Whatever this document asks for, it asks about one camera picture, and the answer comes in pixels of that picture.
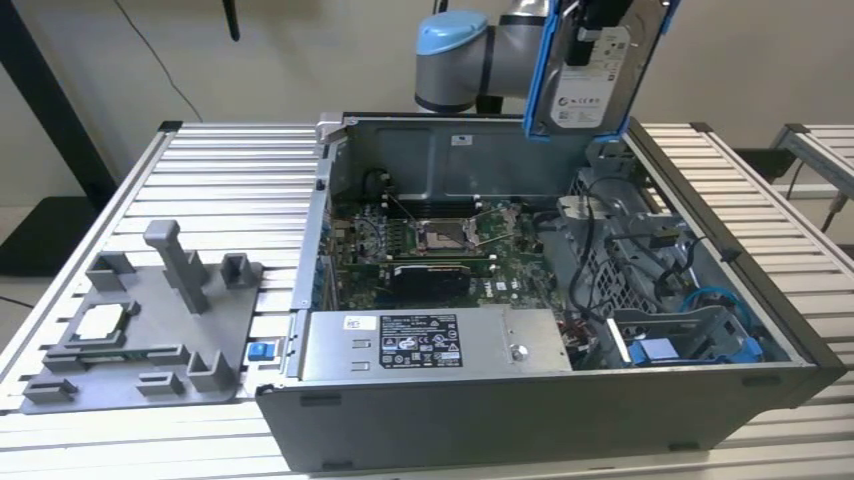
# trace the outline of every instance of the white label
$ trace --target white label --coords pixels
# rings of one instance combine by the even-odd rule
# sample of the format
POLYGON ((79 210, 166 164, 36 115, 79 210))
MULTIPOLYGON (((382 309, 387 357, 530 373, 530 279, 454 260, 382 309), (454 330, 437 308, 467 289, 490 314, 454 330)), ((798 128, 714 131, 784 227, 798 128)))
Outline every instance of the white label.
POLYGON ((345 330, 377 330, 377 317, 370 315, 347 315, 345 330))
POLYGON ((474 135, 451 135, 453 147, 467 147, 474 143, 474 135))
POLYGON ((552 119, 562 128, 602 125, 620 70, 629 52, 629 32, 624 27, 604 28, 584 67, 564 66, 552 104, 552 119))

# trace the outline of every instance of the black stand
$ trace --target black stand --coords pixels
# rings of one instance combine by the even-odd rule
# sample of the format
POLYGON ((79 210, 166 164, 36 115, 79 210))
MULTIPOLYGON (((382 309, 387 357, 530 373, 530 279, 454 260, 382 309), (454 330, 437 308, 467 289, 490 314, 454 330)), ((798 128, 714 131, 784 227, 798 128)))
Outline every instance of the black stand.
POLYGON ((0 63, 86 193, 86 197, 50 197, 39 203, 0 246, 0 275, 55 275, 117 183, 12 0, 0 0, 0 63))

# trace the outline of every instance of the sticker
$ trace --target sticker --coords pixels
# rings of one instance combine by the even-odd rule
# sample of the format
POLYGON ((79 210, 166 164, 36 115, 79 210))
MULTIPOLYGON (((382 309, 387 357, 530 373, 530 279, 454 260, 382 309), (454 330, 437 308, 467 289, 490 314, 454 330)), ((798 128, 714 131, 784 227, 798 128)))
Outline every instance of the sticker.
POLYGON ((345 330, 377 330, 377 317, 370 315, 347 315, 345 330))
POLYGON ((564 65, 552 104, 552 119, 562 128, 602 125, 629 45, 626 28, 604 28, 590 63, 581 67, 564 65))
POLYGON ((475 141, 474 135, 451 135, 451 146, 453 147, 467 147, 475 141))
POLYGON ((383 368, 463 366, 457 315, 383 315, 379 338, 383 368))

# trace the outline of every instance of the gray bracket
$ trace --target gray bracket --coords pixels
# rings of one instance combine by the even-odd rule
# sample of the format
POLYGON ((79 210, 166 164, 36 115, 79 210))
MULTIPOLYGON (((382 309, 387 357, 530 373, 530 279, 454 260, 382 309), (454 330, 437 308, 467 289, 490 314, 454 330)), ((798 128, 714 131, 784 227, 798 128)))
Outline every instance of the gray bracket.
POLYGON ((122 253, 95 260, 87 271, 94 288, 46 352, 44 369, 24 391, 23 413, 234 398, 263 267, 239 253, 219 265, 203 265, 195 252, 182 249, 178 232, 171 221, 153 222, 146 232, 166 268, 134 268, 122 253), (93 329, 79 334, 87 311, 105 305, 121 305, 122 315, 109 316, 106 329, 97 322, 95 335, 93 329))

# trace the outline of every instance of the black pole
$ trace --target black pole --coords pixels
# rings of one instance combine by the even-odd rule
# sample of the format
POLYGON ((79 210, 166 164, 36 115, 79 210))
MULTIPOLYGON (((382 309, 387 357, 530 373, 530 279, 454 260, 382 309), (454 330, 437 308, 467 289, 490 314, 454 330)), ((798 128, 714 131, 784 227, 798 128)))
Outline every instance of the black pole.
POLYGON ((12 0, 0 0, 0 63, 42 123, 93 206, 101 211, 117 182, 83 128, 12 0))

